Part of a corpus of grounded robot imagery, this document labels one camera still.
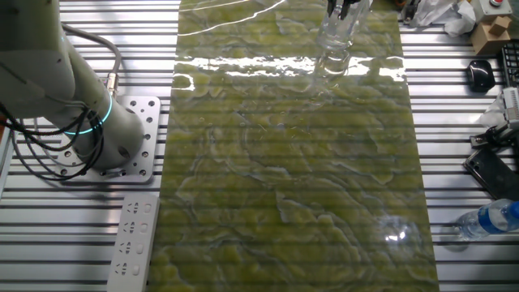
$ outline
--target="keyboard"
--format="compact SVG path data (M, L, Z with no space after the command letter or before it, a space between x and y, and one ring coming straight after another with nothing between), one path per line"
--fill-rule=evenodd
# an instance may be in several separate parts
M501 53L507 87L519 88L519 40L511 40Z

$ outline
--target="robotic arm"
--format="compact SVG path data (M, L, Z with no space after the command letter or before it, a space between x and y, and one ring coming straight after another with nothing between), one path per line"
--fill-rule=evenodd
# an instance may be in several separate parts
M341 12L339 13L339 18L344 20L344 18L348 15L348 11L350 10L351 4L355 4L360 2L361 0L344 0L344 3L341 7ZM337 0L328 0L328 17L332 16L333 11L337 6Z
M44 117L63 129L82 114L93 115L98 124L85 119L65 134L75 140L73 149L85 162L88 153L97 151L95 130L102 128L103 147L92 165L101 172L128 162L144 139L141 120L111 97L68 41L58 0L0 2L0 110L11 117L7 126L19 131L15 118Z

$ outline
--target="power strip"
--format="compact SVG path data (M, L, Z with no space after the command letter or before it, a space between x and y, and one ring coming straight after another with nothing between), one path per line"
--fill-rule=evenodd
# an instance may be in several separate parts
M157 195L125 196L108 277L108 292L145 290L158 211Z

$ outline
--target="black cable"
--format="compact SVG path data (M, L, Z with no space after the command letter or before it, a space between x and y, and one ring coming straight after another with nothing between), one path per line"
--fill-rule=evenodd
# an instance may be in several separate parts
M62 26L63 26L63 30L65 30L66 32L71 32L71 33L75 34L78 37L82 37L82 38L85 38L87 40L95 41L96 43L99 43L99 44L102 44L102 45L106 45L115 54L115 64L114 64L114 67L112 68L112 71L110 73L117 74L117 72L119 71L119 67L121 66L121 61L122 61L121 52L119 51L117 46L115 46L112 42L106 40L104 37L97 36L97 35L95 35L93 33L85 32L85 31L82 31L82 30L77 29L77 28L73 28L73 27L68 26L66 24L62 24Z
M71 128L78 125L82 120L84 120L84 117L82 117L80 115L71 124L69 124L68 126L62 128L62 129L59 129L57 131L40 132L40 131L30 131L30 130L27 130L25 127L22 127L19 124L19 122L16 121L15 117L13 117L13 115L11 113L9 113L9 111L6 109L6 107L1 102L0 102L0 113L5 115L6 118L9 120L9 122L11 122L11 124L10 124L10 123L4 122L4 121L0 121L0 125L3 125L4 127L8 127L9 129L11 129L13 131L19 131L21 133L28 134L28 135L40 135L40 136L60 135L60 134L65 133L66 131L69 131Z
M40 165L43 166L43 168L45 168L50 174L53 174L54 176L56 176L56 178L49 178L49 177L46 177L46 176L44 176L42 174L38 174L37 172L35 172L27 164L25 159L22 157L22 155L21 155L21 153L19 151L19 148L18 148L18 144L16 143L15 136L14 136L13 132L11 132L10 135L11 135L11 139L12 139L12 143L13 143L13 146L14 146L14 149L15 149L16 156L19 158L19 160L22 163L22 165L25 166L25 168L29 171L30 174L32 174L32 175L34 175L34 176L36 176L38 178L44 179L44 180L49 180L49 181L66 181L68 179L75 178L75 177L78 177L80 175L86 174L86 172L90 168L92 168L92 166L94 166L96 164L96 162L99 160L99 157L101 156L102 151L103 151L103 147L104 147L103 127L102 127L101 119L99 118L99 116L97 114L94 114L93 112L89 112L88 113L88 119L90 121L90 126L92 127L93 147L97 146L98 139L101 139L101 144L100 144L99 148L96 149L96 151L94 151L92 153L92 155L88 158L88 160L85 163L84 167L81 170L79 170L78 172L76 172L75 174L72 174L72 175L62 175L62 174L57 174L56 172L52 171L37 156L36 152L32 148L31 143L29 143L28 138L26 137L25 139L26 139L26 142L28 143L28 147L29 147L29 150L31 151L31 154L36 158L36 160L40 163Z

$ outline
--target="water bottle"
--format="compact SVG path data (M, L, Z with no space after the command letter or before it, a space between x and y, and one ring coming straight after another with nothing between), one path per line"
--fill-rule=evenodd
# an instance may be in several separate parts
M482 206L477 211L461 216L456 228L465 241L519 229L519 202L501 199Z

